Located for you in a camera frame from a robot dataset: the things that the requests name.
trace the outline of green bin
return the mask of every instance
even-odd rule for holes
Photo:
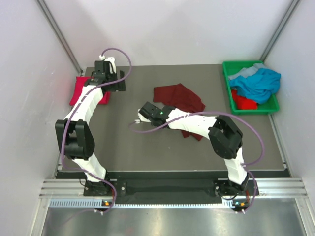
[[[232,114],[235,115],[268,115],[279,110],[279,104],[274,94],[264,104],[258,104],[257,110],[239,110],[236,103],[232,98],[231,87],[229,83],[229,75],[234,75],[239,72],[242,68],[248,68],[253,66],[255,63],[263,63],[260,60],[244,60],[244,61],[225,61],[223,62],[223,72],[225,76],[226,88],[230,99],[230,107]]]

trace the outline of reflective metal surface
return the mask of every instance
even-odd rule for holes
[[[103,217],[50,208],[43,236],[304,236],[294,199],[257,199],[245,215],[225,209],[114,209]]]

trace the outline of dark red cloth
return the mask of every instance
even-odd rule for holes
[[[205,105],[201,102],[194,92],[182,84],[155,87],[153,92],[153,102],[162,102],[166,106],[174,106],[184,112],[202,112]],[[187,138],[190,134],[198,141],[202,136],[181,130],[183,137]]]
[[[240,110],[257,110],[257,103],[245,97],[237,95],[237,90],[232,90],[232,97]]]
[[[90,78],[90,76],[77,76],[76,77],[73,96],[69,102],[70,106],[74,106],[77,103],[79,97],[81,96],[84,82],[89,78]],[[109,102],[109,99],[110,99],[110,92],[107,92],[107,93],[105,93],[102,100],[100,100],[99,105],[107,105]]]

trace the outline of gray table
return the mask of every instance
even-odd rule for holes
[[[231,112],[222,65],[134,66],[126,80],[126,92],[112,93],[109,105],[97,106],[90,121],[95,139],[95,154],[109,171],[219,171],[226,170],[210,142],[203,138],[183,138],[180,131],[163,129],[137,134],[128,124],[137,118],[137,110],[153,101],[153,88],[182,83],[195,92],[206,105],[205,111]],[[284,166],[268,116],[242,116],[261,134],[265,158],[251,170],[283,170]],[[243,156],[252,162],[261,152],[258,139],[244,125]],[[150,124],[135,125],[146,130]],[[75,164],[67,161],[69,166]]]

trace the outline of white panel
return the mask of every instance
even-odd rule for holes
[[[25,236],[76,73],[35,1],[1,1],[0,28],[0,234]]]
[[[134,65],[258,59],[290,0],[47,0],[81,66],[107,47]],[[119,54],[118,65],[128,65]]]
[[[293,172],[315,207],[315,1],[303,0],[267,58],[282,74],[275,121]]]

